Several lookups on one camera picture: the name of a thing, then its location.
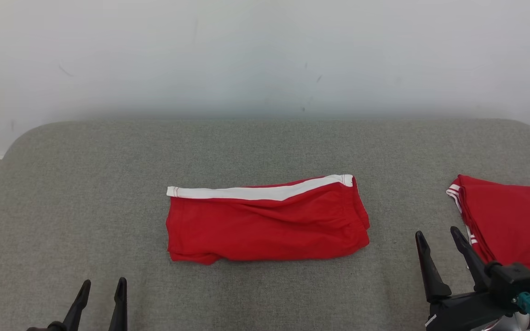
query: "folded red cloth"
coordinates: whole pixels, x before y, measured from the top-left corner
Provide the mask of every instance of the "folded red cloth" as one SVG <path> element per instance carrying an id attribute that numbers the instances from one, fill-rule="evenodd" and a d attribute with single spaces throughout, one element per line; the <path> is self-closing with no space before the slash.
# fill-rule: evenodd
<path id="1" fill-rule="evenodd" d="M 351 175 L 218 190 L 170 186 L 167 195 L 173 261 L 333 258 L 369 243 Z"/>
<path id="2" fill-rule="evenodd" d="M 455 199 L 472 247 L 484 261 L 530 268 L 530 186 L 459 175 L 447 194 Z"/>

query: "white wall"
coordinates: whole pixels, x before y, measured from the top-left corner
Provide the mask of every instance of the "white wall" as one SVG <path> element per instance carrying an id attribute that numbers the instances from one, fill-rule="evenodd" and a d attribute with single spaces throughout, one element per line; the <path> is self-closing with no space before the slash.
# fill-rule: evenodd
<path id="1" fill-rule="evenodd" d="M 530 0 L 0 0 L 0 154 L 174 111 L 530 124 Z"/>

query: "red fabric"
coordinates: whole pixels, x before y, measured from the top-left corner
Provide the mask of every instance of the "red fabric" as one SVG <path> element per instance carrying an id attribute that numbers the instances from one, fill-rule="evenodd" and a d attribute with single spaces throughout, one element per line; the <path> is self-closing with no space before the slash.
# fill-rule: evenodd
<path id="1" fill-rule="evenodd" d="M 459 204 L 486 262 L 520 262 L 530 268 L 530 186 L 502 185 L 459 175 Z"/>
<path id="2" fill-rule="evenodd" d="M 171 197 L 166 224 L 171 259 L 202 264 L 333 258 L 369 243 L 354 178 L 352 187 L 328 184 L 284 201 Z"/>

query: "gray table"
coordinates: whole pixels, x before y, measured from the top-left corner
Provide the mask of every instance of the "gray table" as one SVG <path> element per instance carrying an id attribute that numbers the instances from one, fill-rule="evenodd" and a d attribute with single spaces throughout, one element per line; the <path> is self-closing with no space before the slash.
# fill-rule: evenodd
<path id="1" fill-rule="evenodd" d="M 167 186 L 353 174 L 368 247 L 334 260 L 173 263 Z M 0 330 L 62 319 L 91 279 L 82 331 L 107 329 L 118 278 L 130 329 L 423 330 L 414 233 L 454 292 L 472 280 L 444 191 L 459 173 L 530 185 L 530 126 L 506 120 L 62 122 L 0 165 Z"/>

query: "clothing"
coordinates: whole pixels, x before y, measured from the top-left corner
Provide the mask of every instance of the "clothing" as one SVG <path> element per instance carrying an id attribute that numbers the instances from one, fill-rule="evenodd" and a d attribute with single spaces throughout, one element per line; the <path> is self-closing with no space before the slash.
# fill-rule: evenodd
<path id="1" fill-rule="evenodd" d="M 459 175 L 446 191 L 455 199 L 473 249 L 485 262 L 530 268 L 530 186 Z"/>
<path id="2" fill-rule="evenodd" d="M 352 254 L 369 243 L 352 175 L 271 186 L 168 187 L 173 261 L 301 260 Z"/>

